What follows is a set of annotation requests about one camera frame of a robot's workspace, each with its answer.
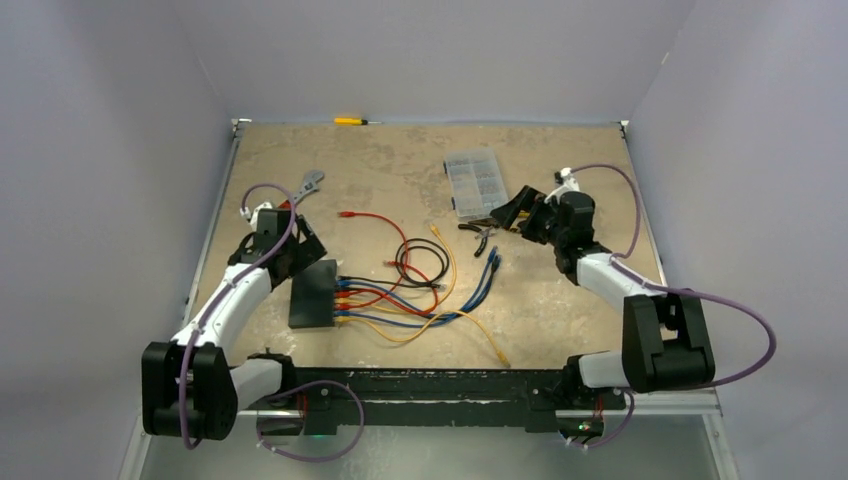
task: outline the cable connector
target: cable connector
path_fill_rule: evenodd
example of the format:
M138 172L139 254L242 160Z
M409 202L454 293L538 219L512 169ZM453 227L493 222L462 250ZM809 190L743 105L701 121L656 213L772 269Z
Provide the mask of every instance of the cable connector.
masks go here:
M512 368L512 365L509 363L509 360L506 358L506 355L504 355L504 353L501 351L498 351L498 360L501 361L504 367Z

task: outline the clear plastic case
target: clear plastic case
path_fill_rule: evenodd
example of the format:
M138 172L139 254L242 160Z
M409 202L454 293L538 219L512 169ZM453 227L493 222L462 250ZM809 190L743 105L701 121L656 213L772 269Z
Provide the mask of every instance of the clear plastic case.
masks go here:
M493 208L509 201L491 148L448 153L445 173L451 182L453 207L460 220L486 218Z

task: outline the black cable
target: black cable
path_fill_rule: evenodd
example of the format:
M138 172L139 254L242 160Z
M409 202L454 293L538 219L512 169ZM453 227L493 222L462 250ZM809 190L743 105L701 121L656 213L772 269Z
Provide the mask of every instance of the black cable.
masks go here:
M368 283L377 283L377 284L383 284L383 285L397 285L398 287L403 287L403 288L430 288L428 285L409 285L409 284L406 284L406 283L398 284L397 282L394 282L394 281L391 281L391 280L374 280L373 278L368 278L368 277L349 277L347 275L339 276L339 280L361 280L363 282L368 282ZM441 285L439 285L438 283L434 283L433 286L434 287L440 287Z
M416 243L416 242L427 243L429 245L432 245L432 247L429 247L427 245L412 245L413 243ZM411 278L407 274L405 269L403 268L403 265L406 264L406 252L407 251L411 252L412 250L426 250L426 251L432 253L433 255L435 255L436 258L439 259L439 263L441 264L441 269L439 270L439 273L435 277L430 279L430 281L424 282L424 281L415 280L415 279ZM407 283L412 284L412 285L418 285L418 286L421 286L421 287L433 288L435 285L438 285L437 282L439 280L441 280L442 277L447 275L449 268L450 268L450 256L448 256L448 252L445 251L445 249L442 248L441 245L437 244L436 242L433 242L432 240L428 240L426 238L410 238L406 241L405 245L401 244L398 247L397 252L395 252L395 269L397 270L398 274L401 276L402 279L406 280Z

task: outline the cable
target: cable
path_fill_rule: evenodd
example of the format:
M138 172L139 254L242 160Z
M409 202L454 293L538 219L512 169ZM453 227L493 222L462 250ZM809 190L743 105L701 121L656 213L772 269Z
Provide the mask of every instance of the cable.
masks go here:
M406 250L406 258L407 258L407 259L409 258L409 243L406 241L406 235L403 233L403 230L401 230L400 226L398 226L398 224L397 224L397 223L395 223L395 222L393 222L390 218L385 217L385 216L383 216L383 215L379 215L379 214L377 214L377 213L370 213L370 212L351 212L351 211L343 211L343 212L339 212L339 216L340 216L340 217L342 217L342 218L349 218L349 217L372 217L372 218L378 218L378 219L380 219L380 220L383 220L384 222L389 223L389 224L390 224L392 227L394 227L394 229L395 229L395 230L397 230L397 232L400 234L400 238L402 238L402 239L403 239L404 250ZM394 289L395 289L395 288L397 288L397 286L398 286L398 285L400 285L401 280L403 280L403 278L398 278L397 282L395 282L395 285L394 285L394 286L393 286L390 290L394 291ZM373 304L375 304L375 303L379 302L382 298L383 298L383 297L375 298L375 299L373 299L373 300L371 300L371 301L369 301L369 302L366 302L366 303L364 304L364 306L373 305Z
M431 224L430 225L430 231L433 232L433 235L435 235L436 238L439 239L439 242L441 242L442 245L445 246L445 250L448 251L448 266L451 268L451 283L450 283L450 285L448 285L448 290L445 292L445 294L442 296L442 298L439 299L439 302L436 304L436 305L441 305L442 302L447 300L447 298L451 295L451 293L453 293L453 289L456 286L456 277L457 277L456 258L454 258L453 250L451 250L450 245L448 245L448 242L446 242L444 237L442 237L442 234L441 234L441 232L439 232L439 229L435 225Z
M724 305L724 306L730 307L734 310L738 310L738 311L740 311L744 314L747 314L751 318L753 318L766 331L766 335L768 336L768 348L766 349L766 353L763 354L763 356L760 357L759 360L754 362L754 364L752 364L748 368L745 368L745 369L743 369L743 370L741 370L737 373L734 373L733 375L728 375L727 377L721 378L719 380L713 380L711 382L707 382L707 383L704 383L702 385L697 385L697 386L694 386L694 387L687 387L686 390L695 389L695 388L710 388L710 387L718 387L718 386L721 386L721 385L727 385L728 383L733 383L737 380L741 380L741 379L751 375L752 373L756 372L757 370L763 368L772 359L772 357L774 357L774 353L777 351L777 335L775 335L774 329L771 327L771 325L768 323L768 321L765 319L765 317L763 317L758 312L754 311L752 308L750 308L748 306L745 306L745 305L743 305L743 304L741 304L741 303L739 303L735 300L731 300L729 298L725 298L725 297L722 297L722 296L719 296L719 295L713 295L711 293L699 292L697 290L682 289L682 288L671 288L671 287L666 287L666 286L663 286L663 285L657 285L657 284L652 283L652 282L647 282L642 277L640 277L639 275L637 275L636 273L632 272L630 269L628 269L627 267L625 267L624 265L619 263L619 259L630 257L630 255L633 253L633 250L636 248L636 242L639 239L639 231L641 230L641 225L642 225L642 206L641 206L641 202L639 201L639 194L636 190L636 185L633 183L633 180L630 179L630 177L627 175L627 173L624 170L622 170L621 168L619 168L615 165L611 165L611 164L607 164L607 163L592 163L592 164L589 164L589 165L584 165L582 167L573 168L571 171L573 173L577 173L581 170L586 170L586 169L589 169L589 168L607 168L607 169L610 169L610 170L617 172L619 175L624 177L624 179L627 181L627 184L630 186L630 191L633 193L633 201L636 204L636 229L633 232L633 239L630 241L630 247L627 249L627 252L625 252L623 254L614 253L610 257L610 265L612 265L613 268L615 268L616 270L621 272L624 276L633 280L634 282L638 282L638 283L640 283L640 284L644 285L645 287L650 288L652 290L657 290L659 292L665 292L665 293L671 293L671 294L674 294L674 295L694 297L694 298L698 298L698 299L701 299L701 300L706 300L708 302L718 303L719 305Z
M266 260L268 260L274 254L276 254L277 251L280 249L280 247L282 247L283 244L286 243L286 240L289 239L289 236L291 235L292 229L294 228L294 220L295 220L295 215L296 215L295 207L294 207L294 205L295 205L294 196L288 190L286 190L285 188L283 188L279 185L276 185L276 184L273 184L273 183L258 183L256 185L248 188L247 191L244 192L244 196L241 199L242 210L247 208L247 197L254 190L256 190L258 188L263 188L263 187L276 188L277 190L283 192L283 194L286 196L289 203L291 204L291 206L289 207L289 223L288 223L288 225L286 225L286 229L283 232L283 236L280 237L280 240L278 240L277 243L274 244L274 246L271 247L270 250L268 250L268 252L266 252L264 255L259 257L258 260L251 263L250 266L248 266L246 269L242 270L239 274L237 274L235 277L233 277L233 279L230 282L226 283L224 285L224 287L221 288L221 291L218 292L217 295L212 297L212 300L210 300L210 302L206 306L206 308L203 309L203 313L200 315L200 318L197 320L197 324L194 327L194 331L191 332L191 336L188 339L188 344L185 346L185 352L183 353L183 361L182 361L182 364L180 365L180 383L179 383L179 387L177 389L177 394L178 394L178 399L179 399L178 410L179 410L179 417L180 417L180 436L183 439L183 445L185 445L185 447L189 450L194 450L200 444L200 440L201 440L200 438L198 438L198 439L195 440L194 443L192 443L191 437L189 436L189 433L188 433L188 405L186 404L187 396L188 396L188 392L187 392L188 364L191 361L191 351L194 349L194 344L195 344L195 342L197 342L198 337L200 337L200 332L203 330L203 327L206 326L206 322L209 321L209 317L212 315L213 312L215 312L215 310L218 308L218 304L221 303L221 301L224 299L224 297L231 290L233 290L235 285L238 284L245 276L250 274L250 272L252 272L257 267L259 267L259 265L262 265L263 263L265 263Z
M434 242L432 240L429 240L429 239L426 239L426 238L420 238L420 237L409 239L410 244L416 243L416 242L427 243L427 244L431 245L431 246L427 246L427 245L410 246L409 250L410 251L412 251L412 250L427 250L428 252L432 253L433 255L436 256L436 258L439 259L439 263L441 264L442 268L439 270L439 273L437 275L433 276L433 279L432 279L433 282L439 281L442 277L444 277L448 273L448 268L450 268L450 266L451 266L450 257L448 257L448 252L446 252L444 248L442 248L439 244L437 244L436 242ZM395 261L391 265L394 266L397 269L398 274L401 276L401 278L406 280L408 283L411 283L413 285L430 286L430 282L422 283L422 282L419 282L418 280L413 280L412 278L409 278L409 275L407 275L407 273L403 270L403 266L408 264L407 258L408 258L408 253L405 252L403 250L403 248L398 247L397 251L395 252Z
M622 431L624 431L624 428L627 427L627 424L629 424L630 420L633 418L633 411L636 410L636 399L633 397L633 393L630 392L630 390L622 390L622 392L630 398L630 405L628 405L627 407L627 414L624 415L624 420L622 420L618 427L616 427L615 430L610 432L609 435L604 435L603 437L601 437L600 440L595 443L592 443L591 445L583 443L577 448L580 448L582 450L591 450L594 448L602 447L607 443L611 442L615 437L619 436ZM574 442L569 439L566 439L565 441L565 444L568 446L571 446L573 443Z
M434 250L430 247L418 245L418 246L409 247L409 250L421 248L421 249L428 250L431 253L433 253L434 255L436 255L436 257L439 258L439 261L442 263L442 269L439 271L438 275L436 275L432 280L430 280L420 270L416 269L412 265L408 265L408 264L403 263L405 261L405 258L404 258L404 255L401 253L400 248L398 248L397 252L395 252L395 262L393 264L394 264L395 268L398 269L398 273L401 274L401 278L404 278L407 281L411 280L411 279L409 279L408 275L405 275L403 272L401 272L400 265L403 264L407 268L409 268L410 270L413 270L415 273L420 275L421 278L423 278L425 280L424 282L415 282L415 284L418 284L422 287L428 286L430 288L434 288L433 283L435 281L440 280L442 277L445 276L445 273L447 272L447 268L449 268L449 267L451 268L451 283L448 286L448 289L445 292L445 294L441 298L437 298L436 304L433 305L433 307L431 307L427 310L424 310L424 311L420 311L420 310L418 310L417 307L407 303L408 307L410 307L410 308L412 308L416 311L409 311L409 310L400 311L400 310L395 310L395 309L390 309L390 308L383 308L383 307L380 307L378 305L373 305L373 303L350 303L350 302L348 302L347 308L350 309L350 308L362 308L362 307L365 307L365 306L372 306L372 308L375 308L377 310L382 310L382 311L388 312L388 313L401 313L401 314L409 313L409 314L423 316L422 314L428 314L428 313L432 312L433 310L435 310L437 306L441 305L442 302L444 302L451 295L451 293L453 293L453 290L456 287L456 279L457 279L457 273L458 273L457 270L456 270L456 258L453 255L453 250L450 248L450 245L448 245L448 243L445 241L444 237L442 237L441 232L439 232L438 227L436 227L435 225L430 225L430 231L433 232L433 235L436 236L436 238L439 240L439 242L441 242L441 244L442 244L442 246L444 246L444 248L439 247L438 245L436 245L431 240L427 240L425 238L411 238L411 239L409 239L409 242L422 241L422 242L432 244L433 246L435 246L436 248L441 250L441 252L443 254L445 254L445 256L447 257L447 262L443 261L443 259L438 255L436 250ZM433 294L437 295L435 288L433 290Z
M498 347L498 344L497 344L497 342L495 342L495 338L492 336L491 332L489 332L489 329L487 329L483 325L483 323L480 322L480 320L473 317L471 314L463 312L461 310L452 310L452 311L449 311L449 312L444 312L442 314L439 314L439 315L427 320L427 322L424 325L421 325L420 330L418 330L417 332L413 333L412 335L410 335L408 337L403 337L403 338L393 337L393 336L387 334L386 332L384 332L382 328L378 327L372 321L366 320L366 319L363 319L363 318L342 317L342 318L339 319L339 322L360 322L360 323L364 323L365 325L368 325L369 327L371 327L375 332L380 334L381 337L385 338L386 340L388 340L390 342L409 343L409 342L415 340L416 338L418 338L419 336L421 336L421 334L424 333L428 328L430 328L430 326L433 324L433 322L435 322L441 315L445 315L445 314L449 314L449 313L456 314L456 315L462 315L463 317L474 322L480 328L480 330L483 331L483 334L486 335L486 339L489 340L489 343L492 344L492 348L495 349L495 354L498 356L498 359L501 361L501 363L503 363L506 368L510 368L509 360L506 358L506 355L501 351L500 347Z
M406 267L409 268L410 270L412 270L413 272L415 272L416 274L418 274L421 278L423 278L426 282L429 283L429 279L427 278L426 275L424 275L424 272L422 272L421 270L418 270L417 268L413 267L412 265L406 265ZM353 308L363 308L365 306L370 306L371 308L374 308L374 309L377 309L377 310L382 310L382 311L388 312L388 313L401 313L401 314L408 313L408 314L412 314L412 315L425 316L425 315L429 314L430 312L432 312L433 310L435 310L436 307L439 305L439 294L436 291L436 288L434 288L434 287L429 287L429 288L431 288L432 291L433 291L433 305L431 305L429 308L424 309L424 310L420 310L418 307L411 305L410 303L408 303L406 301L404 301L404 304L398 303L398 301L394 300L394 298L400 299L401 298L400 296L398 296L394 292L387 291L387 290L385 290L383 288L379 288L379 287L377 287L377 288L357 288L357 289L353 289L353 290L348 290L346 292L337 292L336 298L337 299L349 298L351 295L357 295L357 294L360 294L360 293L374 293L374 294L377 295L377 298L379 298L380 300L387 300L387 301L397 305L400 308L400 310L391 309L391 308L384 308L384 307L381 307L381 306L376 305L376 304L375 305L365 305L363 303L353 303L353 302L349 302L349 301L344 303L343 309L344 310L350 310L350 309L353 309Z
M377 284L382 284L382 285L395 285L396 284L395 282L392 282L392 281L389 281L389 280L375 280L373 278L352 277L350 275L339 275L339 280L361 280L363 282L377 283ZM441 288L441 285L438 284L438 283L434 284L433 286L436 287L436 288ZM422 287L421 285L409 285L407 283L401 283L401 284L398 285L398 287L402 287L402 288L430 288L430 287Z
M468 301L466 301L465 304L462 307L460 307L460 310L462 310L466 313L470 312L470 311L474 310L475 308L477 308L477 306L479 306L483 302L483 300L486 299L486 297L489 295L489 290L492 287L492 281L494 280L494 274L498 270L498 268L500 267L500 262L501 262L501 257L500 257L500 255L498 255L498 248L492 247L492 250L489 252L489 257L486 261L486 266L483 268L483 274L480 276L480 281L477 283L477 288L474 289L474 293L471 294L471 297L468 299ZM489 273L490 270L492 272L492 275L489 276L489 280L486 281L486 274ZM385 290L382 287L379 287L377 285L370 285L368 283L360 282L358 280L340 281L338 283L338 285L341 288L345 288L345 287L348 287L350 285L367 286L367 287L377 289L377 290L380 290L380 291L386 293L388 296L391 296L392 298L394 298L398 302L401 302L408 307L415 308L413 305L411 305L409 302L404 300L402 297L398 296L396 293ZM337 314L339 316L345 316L346 314L352 315L353 312L341 312L341 313L337 313ZM433 318L435 315L428 314L428 315L422 315L422 316L424 316L425 318ZM445 317L445 323L450 322L451 320L453 320L457 317L458 317L457 315ZM420 328L420 325L401 324L399 322L393 322L391 320L379 319L378 317L367 316L367 317L363 317L363 318L370 318L372 320L377 319L377 321L383 321L383 323L396 325L396 326L409 326L409 327L413 327L413 328Z
M318 386L318 385L331 385L333 387L341 388L342 390L347 392L347 394L350 395L350 398L352 398L353 401L356 403L356 408L359 410L359 427L356 429L356 434L354 434L353 440L351 440L350 443L347 444L347 446L345 446L343 449L341 449L338 452L333 453L331 455L325 455L325 456L322 456L322 457L307 457L307 456L304 456L304 455L298 455L296 453L287 452L285 450L280 450L279 448L275 447L274 445L271 445L270 443L268 443L268 441L265 440L265 437L262 436L262 431L260 430L258 422L257 422L256 438L259 439L259 444L257 446L261 445L261 446L265 447L266 449L268 449L271 453L276 453L277 455L281 455L283 457L291 458L292 460L297 460L299 462L307 462L307 463L330 462L330 461L336 460L338 458L341 458L344 454L353 450L353 447L355 447L357 442L359 442L359 439L362 437L362 432L365 430L365 409L362 407L362 401L359 400L359 397L357 397L356 394L353 393L353 390L351 390L347 386L345 386L345 385L343 385L339 382L334 382L332 380L316 380L314 382L305 383L305 384L303 384L303 385L301 385L297 388L293 388L293 389L285 391L283 393L279 393L279 394L276 394L276 395L272 395L270 397L266 397L266 400L269 400L269 401L280 400L282 398L290 397L290 396L294 395L295 393L302 392L304 390L307 390L309 388L312 388L312 387L315 387L315 386Z

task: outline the table surface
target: table surface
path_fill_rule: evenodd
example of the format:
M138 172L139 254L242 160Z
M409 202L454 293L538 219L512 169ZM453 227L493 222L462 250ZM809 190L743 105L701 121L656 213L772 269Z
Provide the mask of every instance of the table surface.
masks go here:
M337 212L380 213L397 222L408 237L435 241L429 229L434 224L456 256L456 289L443 306L458 308L476 287L485 256L474 258L479 240L472 232L456 227L459 222L451 209L450 185L442 160L448 152L477 147L494 149L510 196L525 184L550 190L553 173L565 166L606 162L632 175L625 143L613 126L253 124L246 128L235 158L193 314L217 287L227 258L249 232L249 225L239 215L244 191L260 182L296 190L304 173L312 169L323 170L326 177L320 183L320 192L305 197L297 211L327 248L326 258L338 261L340 275L396 280L396 273L383 262L393 258L401 241L388 224L364 217L339 218ZM596 238L613 251L624 250L635 220L627 184L609 170L588 170L578 175L581 190L597 204ZM251 196L249 205L266 199L280 202L284 197L273 190L260 190ZM620 348L620 316L561 275L550 246L507 232L492 237L489 245L498 246L503 263L489 297L474 314L492 331L513 368L561 368L570 355ZM428 263L433 260L424 258L426 252L413 252L412 256L413 264L433 271L432 263ZM625 263L658 281L655 258L643 224L636 250ZM400 346L353 322L336 328L292 331L287 326L290 289L291 282L283 283L254 312L228 353L231 364L269 348L291 355L298 366L501 367L482 332L462 318ZM420 292L410 294L407 290L404 294L417 298L412 301L421 307L429 305ZM411 332L386 329L395 335Z

